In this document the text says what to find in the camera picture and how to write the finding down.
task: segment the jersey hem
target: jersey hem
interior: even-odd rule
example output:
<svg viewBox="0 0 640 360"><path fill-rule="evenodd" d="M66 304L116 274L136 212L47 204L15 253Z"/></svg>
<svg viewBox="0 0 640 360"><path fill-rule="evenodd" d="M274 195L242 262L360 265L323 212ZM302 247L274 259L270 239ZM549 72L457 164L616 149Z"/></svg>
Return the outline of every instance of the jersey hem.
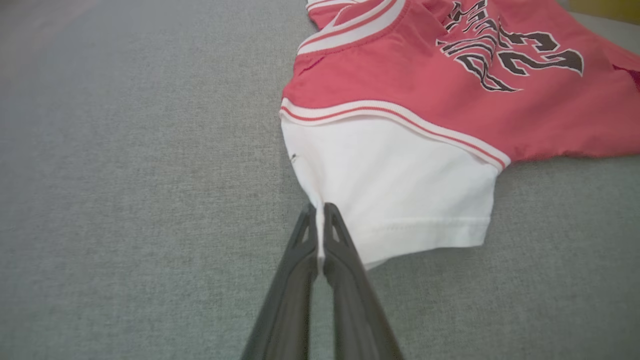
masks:
<svg viewBox="0 0 640 360"><path fill-rule="evenodd" d="M372 268L390 258L414 252L481 246L489 223L490 218L424 219L411 224L392 222L366 230L356 227L349 232L362 262Z"/></svg>

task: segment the white fabric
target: white fabric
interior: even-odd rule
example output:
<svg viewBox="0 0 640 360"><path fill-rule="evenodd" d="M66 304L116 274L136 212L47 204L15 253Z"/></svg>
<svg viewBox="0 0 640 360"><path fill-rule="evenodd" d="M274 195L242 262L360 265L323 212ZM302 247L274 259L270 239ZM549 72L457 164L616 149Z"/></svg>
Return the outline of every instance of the white fabric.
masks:
<svg viewBox="0 0 640 360"><path fill-rule="evenodd" d="M319 126L284 118L282 132L311 203L338 206L368 267L412 252L484 242L499 174L493 165L383 117Z"/></svg>

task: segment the white stripe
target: white stripe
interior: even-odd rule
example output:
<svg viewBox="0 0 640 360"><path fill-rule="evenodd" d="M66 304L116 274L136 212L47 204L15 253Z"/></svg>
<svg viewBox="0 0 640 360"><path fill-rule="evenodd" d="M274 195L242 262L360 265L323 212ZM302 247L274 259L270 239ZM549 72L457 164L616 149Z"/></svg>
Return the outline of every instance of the white stripe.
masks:
<svg viewBox="0 0 640 360"><path fill-rule="evenodd" d="M348 102L346 104L340 104L337 106L332 106L330 108L320 108L320 109L309 109L309 108L301 108L299 106L293 105L293 103L288 100L287 98L282 99L282 106L284 108L287 108L291 113L295 114L296 116L299 117L305 117L305 118L319 118L319 117L326 117L326 116L330 116L332 114L335 113L340 113L343 111L348 111L348 110L352 110L355 108L361 108L361 107L375 107L375 108L383 108L386 110L390 110L393 111L395 113L398 113L404 117L406 117L407 119L411 120L412 122L416 123L419 125L419 127L414 126L413 124L407 122L405 119L403 119L402 117L398 117L397 115L394 115L392 113L388 113L386 111L381 111L381 110L356 110L356 111L351 111L348 113L344 113L344 114L340 114L340 115L336 115L336 116L332 116L332 117L328 117L326 119L323 120L309 120L309 121L305 121L305 120L298 120L292 116L290 116L286 111L284 110L280 110L280 118L281 119L287 119L288 121L291 121L293 123L296 124L301 124L304 126L318 126L318 125L322 125L322 124L326 124L328 122L332 122L332 121L336 121L336 120L341 120L341 119L346 119L349 117L355 117L355 116L359 116L359 115L374 115L374 116L380 116L380 117L384 117L387 119L391 119L393 121L398 122L399 124L402 124L406 127L409 127L410 129L423 134L424 136L427 136L429 138L432 139L436 139L438 141L441 142L445 142L445 143L450 143L452 145L455 145L457 147L460 147L462 149L465 149L468 152L471 152L472 154L475 154L476 156L478 156L479 158L485 160L486 162L492 164L493 166L495 166L496 168L498 168L498 170L502 171L503 167L502 164L500 164L498 161L496 161L494 158L492 158L491 156L487 156L485 153L478 151L477 149L466 145L470 144L473 146L476 146L479 149L482 149L483 151L486 151L488 154L491 154L492 156L495 156L496 158L500 159L503 163L504 166L508 166L511 163L511 159L509 158L509 156L507 156L507 154L503 153L502 151L494 148L493 146L491 146L490 144L475 138L473 136L470 135L466 135L463 133L459 133L457 131L454 130L450 130L447 128L444 128L442 126L438 126L436 124L430 123L422 118L420 118L418 115L416 115L414 112L412 112L411 110L404 108L400 105L391 103L391 102L386 102L386 101L375 101L375 100L363 100L363 101L354 101L354 102ZM448 136L450 138L454 138L457 140L460 140L462 142L457 142L455 140L451 140L449 138L445 138L442 136Z"/></svg>
<svg viewBox="0 0 640 360"><path fill-rule="evenodd" d="M354 24L358 24L359 22L362 22L364 20L367 20L368 18L372 17L373 15L376 15L377 13L379 13L380 11L382 11L382 9L385 8L386 5L388 5L392 0L384 0L382 1L380 4L378 4L375 8L369 10L368 12L365 12L364 14L360 15L360 16L356 16L353 19L340 24L338 26L333 26L333 24L335 23L335 21L338 19L338 16L340 16L340 13L338 13L338 15L336 15L333 18L333 21L331 21L330 25L325 26L321 31L318 31L317 33L311 35L310 37L308 37L304 42L302 42L302 44L304 44L305 42L308 42L309 40L313 40L317 37L323 36L325 34L330 34L336 31L340 31L342 29L348 28Z"/></svg>
<svg viewBox="0 0 640 360"><path fill-rule="evenodd" d="M337 4L357 4L357 3L358 1L354 1L354 0L330 0L330 1L325 1L323 3L318 3L318 1L316 1L314 3L309 3L307 5L307 11L311 11L317 8L322 8L324 6L331 6L331 5L337 5Z"/></svg>
<svg viewBox="0 0 640 360"><path fill-rule="evenodd" d="M316 42L312 42L311 44L307 44L305 45L305 42L308 42L309 40L313 40L314 38L317 38L319 36L323 36L325 34L330 34L333 33L335 31L339 31L341 29L344 28L348 28L349 26L352 26L353 24L358 24L359 22L362 22L363 20L368 19L369 17L372 17L373 15L379 13L380 11L382 11L382 9L389 4L389 2L391 2L391 0L384 0L382 3L380 3L378 6L376 6L375 8L373 8L371 11L356 17L353 20L347 21L344 24L340 24L338 26L327 26L325 27L322 31L316 33L315 35L312 35L311 37L309 37L308 39L305 40L305 42L302 43L302 45L300 45L300 48L298 49L298 54L306 54L306 53L311 53L313 51L319 51L319 50L324 50L324 49L331 49L333 47L338 47L338 46L342 46L342 45L346 45L352 42L356 42L362 38L368 37L370 35L373 35L379 31L382 31L383 29L385 29L387 26L391 25L395 19L398 17L398 15L400 14L400 12L402 11L403 7L404 7L404 3L406 0L397 0L396 3L391 7L391 9L389 9L387 12L385 12L384 14L382 14L380 17L378 17L377 19L363 25L360 27L357 27L355 29L352 29L350 31L347 31L345 33L339 34L339 35L335 35L332 37L327 37L324 38L322 40L316 41Z"/></svg>

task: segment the clothing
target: clothing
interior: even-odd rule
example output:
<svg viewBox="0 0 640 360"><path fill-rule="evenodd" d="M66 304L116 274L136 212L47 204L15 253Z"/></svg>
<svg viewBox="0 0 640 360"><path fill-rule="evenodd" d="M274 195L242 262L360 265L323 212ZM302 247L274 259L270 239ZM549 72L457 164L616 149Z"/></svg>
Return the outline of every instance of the clothing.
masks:
<svg viewBox="0 0 640 360"><path fill-rule="evenodd" d="M640 57L554 0L307 8L321 30L298 49L282 129L364 263L482 244L511 162L640 153Z"/></svg>

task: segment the red fabric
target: red fabric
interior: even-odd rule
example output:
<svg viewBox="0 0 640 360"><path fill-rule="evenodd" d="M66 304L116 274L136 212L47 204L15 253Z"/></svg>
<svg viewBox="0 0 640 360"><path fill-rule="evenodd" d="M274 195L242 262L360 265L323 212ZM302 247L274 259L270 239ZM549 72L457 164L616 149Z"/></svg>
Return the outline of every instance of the red fabric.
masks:
<svg viewBox="0 0 640 360"><path fill-rule="evenodd" d="M452 1L407 0L398 19L380 33L299 55L284 97L304 108L392 102L428 122L483 140L512 161L640 153L640 57L583 28L555 0L485 1L482 6L478 0L460 0L461 13L472 11L452 25ZM364 5L351 5L353 13ZM317 8L310 16L322 28L333 19L329 13L335 16L343 7ZM487 17L474 22L478 12ZM491 25L488 19L506 35L485 29ZM494 35L505 46L477 40L483 35ZM552 39L556 48L535 40L542 38ZM447 56L445 47L460 40L468 42L452 51L477 46ZM483 58L502 90L488 90L462 62L480 67ZM534 67L523 58L532 59ZM561 65L548 66L552 61ZM485 82L500 88L488 77Z"/></svg>

